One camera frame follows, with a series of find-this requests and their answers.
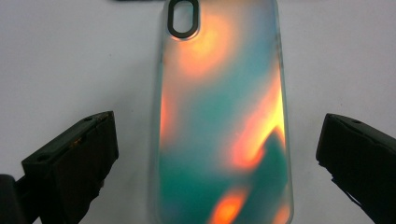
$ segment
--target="white background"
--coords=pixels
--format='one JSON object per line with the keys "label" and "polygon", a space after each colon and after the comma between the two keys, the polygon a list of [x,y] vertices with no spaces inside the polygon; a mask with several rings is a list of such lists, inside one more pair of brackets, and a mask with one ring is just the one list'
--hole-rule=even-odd
{"label": "white background", "polygon": [[[292,223],[373,223],[315,159],[328,112],[396,136],[396,1],[278,0]],[[81,223],[147,223],[149,125],[163,2],[0,2],[0,172],[114,110],[120,158]]]}

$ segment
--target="phone case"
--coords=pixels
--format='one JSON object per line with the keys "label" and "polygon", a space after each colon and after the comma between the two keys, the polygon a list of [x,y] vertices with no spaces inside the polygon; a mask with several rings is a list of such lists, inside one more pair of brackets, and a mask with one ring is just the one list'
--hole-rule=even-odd
{"label": "phone case", "polygon": [[159,223],[289,223],[292,216],[276,0],[165,2]]}

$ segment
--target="white surface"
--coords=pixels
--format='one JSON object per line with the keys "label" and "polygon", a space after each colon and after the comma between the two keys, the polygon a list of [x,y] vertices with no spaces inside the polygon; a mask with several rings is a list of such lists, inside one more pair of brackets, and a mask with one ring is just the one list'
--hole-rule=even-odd
{"label": "white surface", "polygon": [[[396,1],[279,0],[292,223],[372,223],[315,159],[327,112],[396,136]],[[161,2],[1,1],[0,171],[78,120],[114,110],[120,158],[81,223],[147,223]]]}

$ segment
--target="iridescent phone case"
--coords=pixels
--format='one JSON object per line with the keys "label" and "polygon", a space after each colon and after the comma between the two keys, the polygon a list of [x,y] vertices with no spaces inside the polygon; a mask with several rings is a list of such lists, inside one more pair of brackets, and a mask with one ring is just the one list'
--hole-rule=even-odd
{"label": "iridescent phone case", "polygon": [[276,0],[165,2],[157,219],[288,223],[292,216]]}

